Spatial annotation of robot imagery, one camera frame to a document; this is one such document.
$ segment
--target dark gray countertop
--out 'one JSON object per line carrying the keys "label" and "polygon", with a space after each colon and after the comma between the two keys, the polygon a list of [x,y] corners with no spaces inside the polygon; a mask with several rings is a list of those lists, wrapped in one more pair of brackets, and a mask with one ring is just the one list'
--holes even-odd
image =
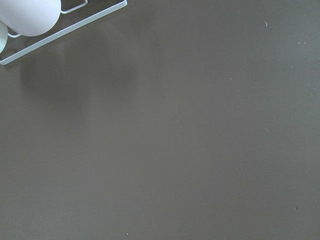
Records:
{"label": "dark gray countertop", "polygon": [[0,239],[320,239],[319,44],[316,0],[131,0],[1,66]]}

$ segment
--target dish rack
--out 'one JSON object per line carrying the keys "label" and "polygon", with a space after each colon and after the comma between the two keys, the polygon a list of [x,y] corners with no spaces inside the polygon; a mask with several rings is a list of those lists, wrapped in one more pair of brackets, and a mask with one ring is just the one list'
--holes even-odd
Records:
{"label": "dish rack", "polygon": [[127,5],[127,0],[62,0],[55,26],[45,34],[27,37],[8,29],[8,41],[0,64],[12,61]]}

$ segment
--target gray surface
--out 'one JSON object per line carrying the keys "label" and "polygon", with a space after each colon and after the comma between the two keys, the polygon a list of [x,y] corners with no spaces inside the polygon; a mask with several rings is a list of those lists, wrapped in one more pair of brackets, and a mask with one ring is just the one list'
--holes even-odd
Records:
{"label": "gray surface", "polygon": [[320,239],[319,13],[132,0],[0,67],[0,239]]}

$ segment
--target white wire rack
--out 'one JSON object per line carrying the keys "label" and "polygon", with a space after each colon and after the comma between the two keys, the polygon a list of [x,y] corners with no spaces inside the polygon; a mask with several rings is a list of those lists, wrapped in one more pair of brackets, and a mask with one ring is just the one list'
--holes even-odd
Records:
{"label": "white wire rack", "polygon": [[[88,1],[90,1],[90,0],[84,0],[84,2],[82,4],[79,4],[79,5],[77,5],[77,6],[73,7],[73,8],[70,8],[68,10],[61,10],[61,14],[62,15],[67,15],[67,14],[69,14],[71,12],[74,12],[74,11],[86,6],[88,4]],[[46,45],[46,44],[48,44],[48,43],[50,43],[50,42],[52,42],[52,41],[54,41],[54,40],[56,40],[56,39],[58,39],[60,37],[72,32],[72,31],[74,31],[74,30],[76,30],[78,28],[83,27],[84,25],[87,25],[87,24],[89,24],[89,23],[91,23],[91,22],[93,22],[93,21],[95,21],[95,20],[97,20],[99,18],[102,18],[102,17],[104,17],[104,16],[106,16],[106,15],[108,15],[108,14],[110,14],[110,13],[116,11],[116,10],[119,10],[119,9],[125,7],[126,5],[127,5],[127,0],[121,0],[120,2],[118,2],[118,3],[116,3],[116,4],[112,5],[112,6],[109,6],[109,7],[105,8],[105,9],[103,9],[103,10],[97,12],[97,13],[94,13],[94,14],[86,17],[85,19],[82,19],[82,20],[80,20],[80,21],[78,21],[78,22],[76,22],[76,23],[74,23],[74,24],[72,24],[70,26],[67,26],[67,27],[65,27],[65,28],[63,28],[63,29],[61,29],[59,31],[56,31],[53,34],[50,34],[50,35],[40,39],[39,41],[37,41],[37,42],[35,42],[35,43],[33,43],[33,44],[29,45],[29,46],[26,46],[25,48],[20,49],[20,50],[14,52],[13,54],[11,54],[9,56],[6,56],[3,59],[0,58],[0,64],[1,65],[9,64],[12,61],[14,61],[14,60],[16,60],[16,59],[18,59],[18,58],[20,58],[20,57],[32,52],[32,51],[38,49],[40,47],[42,47],[43,45]],[[19,38],[21,35],[20,34],[8,33],[8,36],[10,38],[12,38],[12,40],[15,40],[15,39]]]}

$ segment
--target white cup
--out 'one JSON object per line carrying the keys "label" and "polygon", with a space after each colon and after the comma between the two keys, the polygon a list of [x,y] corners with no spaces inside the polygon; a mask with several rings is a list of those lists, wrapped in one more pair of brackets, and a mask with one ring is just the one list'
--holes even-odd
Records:
{"label": "white cup", "polygon": [[49,31],[60,12],[61,0],[0,0],[0,21],[28,37]]}
{"label": "white cup", "polygon": [[0,53],[3,51],[8,40],[8,28],[0,21]]}

